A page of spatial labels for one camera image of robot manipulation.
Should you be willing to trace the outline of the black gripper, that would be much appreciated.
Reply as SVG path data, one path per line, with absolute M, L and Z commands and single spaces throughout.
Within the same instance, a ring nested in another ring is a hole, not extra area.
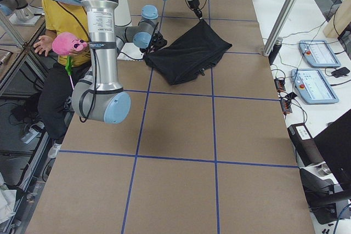
M 201 21 L 203 19 L 202 11 L 199 9 L 199 0 L 188 0 L 188 5 L 194 11 L 196 17 Z
M 162 33 L 156 32 L 153 34 L 149 46 L 147 48 L 142 48 L 141 52 L 144 54 L 155 52 L 162 49 L 167 45 L 167 40 L 164 39 Z

